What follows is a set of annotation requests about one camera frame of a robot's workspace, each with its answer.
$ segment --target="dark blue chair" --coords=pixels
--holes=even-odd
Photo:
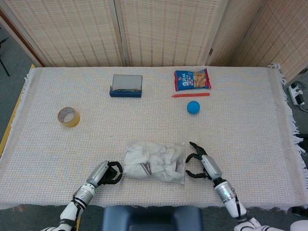
[[[113,206],[103,211],[102,231],[203,231],[201,210],[192,206]]]

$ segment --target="gray floor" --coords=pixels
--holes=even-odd
[[[6,35],[0,30],[0,39]],[[1,58],[11,76],[7,77],[0,66],[0,138],[3,136],[7,123],[10,119],[15,103],[24,83],[24,77],[29,71],[31,62],[23,54],[21,49],[12,39],[7,40],[0,49]],[[302,77],[301,81],[308,85],[308,76]],[[308,92],[304,94],[308,102]],[[294,118],[302,133],[308,133],[308,123],[305,123],[308,114],[300,111],[297,107],[290,105]],[[64,206],[37,206],[20,205],[6,210],[0,210],[0,231],[39,231],[48,226],[57,226],[59,215]],[[251,208],[250,213],[254,215],[261,224],[276,228],[289,230],[290,225],[300,219],[290,213],[278,209],[270,211]],[[88,206],[82,216],[81,231],[97,231],[101,227],[103,209],[97,206]],[[231,231],[236,222],[230,218],[225,208],[209,207],[203,209],[205,231]]]

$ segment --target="roll of tape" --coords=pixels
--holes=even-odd
[[[65,107],[58,113],[58,120],[60,123],[68,128],[75,127],[80,121],[80,115],[72,107]]]

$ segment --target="robotic arm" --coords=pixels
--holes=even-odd
[[[214,189],[224,203],[227,211],[231,217],[239,222],[234,227],[234,231],[282,231],[269,226],[261,226],[255,218],[250,216],[243,204],[239,201],[235,189],[228,181],[221,177],[222,172],[214,159],[208,156],[202,147],[193,142],[190,142],[190,144],[196,149],[197,154],[190,154],[186,159],[186,163],[194,157],[201,161],[204,168],[203,173],[193,174],[189,170],[186,170],[186,173],[193,178],[208,178],[213,181]]]
[[[117,184],[122,178],[122,166],[119,162],[101,162],[90,174],[87,183],[82,185],[73,195],[73,199],[60,215],[58,227],[48,227],[42,231],[75,231],[78,218],[95,196],[95,189],[102,184]]]

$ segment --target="red stick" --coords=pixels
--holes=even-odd
[[[210,93],[192,93],[192,94],[175,94],[172,97],[196,97],[196,96],[210,96]]]

